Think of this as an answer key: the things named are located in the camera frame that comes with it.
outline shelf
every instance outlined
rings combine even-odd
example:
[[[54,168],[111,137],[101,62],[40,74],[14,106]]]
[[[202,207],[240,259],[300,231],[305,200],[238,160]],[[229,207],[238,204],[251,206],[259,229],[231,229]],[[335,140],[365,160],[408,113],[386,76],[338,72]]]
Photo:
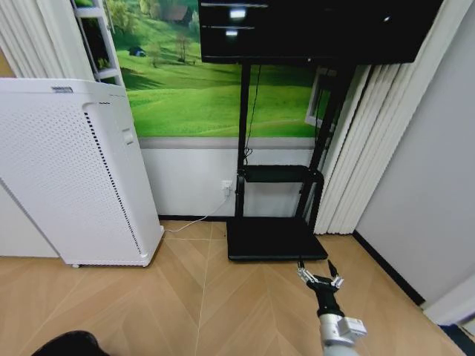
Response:
[[[324,260],[328,254],[304,219],[234,217],[227,222],[232,261]]]
[[[97,73],[96,79],[113,78],[118,75],[119,75],[119,71],[116,68],[106,68],[106,69],[101,69]]]
[[[303,182],[308,177],[305,165],[245,165],[246,182]]]
[[[78,7],[74,14],[81,19],[93,19],[104,15],[100,7]]]

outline black television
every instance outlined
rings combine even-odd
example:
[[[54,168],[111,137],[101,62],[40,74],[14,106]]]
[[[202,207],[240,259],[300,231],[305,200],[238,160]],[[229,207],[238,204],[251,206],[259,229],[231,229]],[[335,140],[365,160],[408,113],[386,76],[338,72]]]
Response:
[[[413,62],[442,0],[199,0],[214,63]]]

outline stand base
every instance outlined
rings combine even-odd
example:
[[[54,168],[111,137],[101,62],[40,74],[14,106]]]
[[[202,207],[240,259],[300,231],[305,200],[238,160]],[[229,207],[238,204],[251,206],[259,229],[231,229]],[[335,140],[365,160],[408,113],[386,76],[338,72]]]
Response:
[[[324,260],[327,252],[297,217],[233,217],[227,222],[231,261]]]

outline tv stand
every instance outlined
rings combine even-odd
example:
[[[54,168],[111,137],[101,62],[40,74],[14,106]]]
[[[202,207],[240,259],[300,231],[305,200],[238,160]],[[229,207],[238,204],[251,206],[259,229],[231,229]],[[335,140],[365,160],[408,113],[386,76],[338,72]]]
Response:
[[[338,66],[318,139],[309,166],[304,165],[245,165],[246,123],[249,104],[251,63],[243,62],[240,84],[239,140],[235,216],[227,222],[228,258],[233,261],[324,260],[327,253],[314,235],[324,177],[318,170],[330,135],[333,118],[344,101],[354,72],[354,66]],[[300,182],[300,199],[294,217],[245,217],[244,187],[246,182]],[[309,222],[306,206],[312,186]]]

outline herringbone wood floor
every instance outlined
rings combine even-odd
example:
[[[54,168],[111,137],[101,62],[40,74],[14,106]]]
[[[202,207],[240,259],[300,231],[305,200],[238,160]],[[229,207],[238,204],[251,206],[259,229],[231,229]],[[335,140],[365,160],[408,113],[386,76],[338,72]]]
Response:
[[[321,241],[345,278],[339,304],[368,329],[361,355],[461,354],[352,237]],[[325,262],[307,268],[327,274]],[[321,355],[316,309],[295,263],[230,263],[222,222],[166,233],[148,268],[0,258],[2,355],[74,329],[116,356]]]

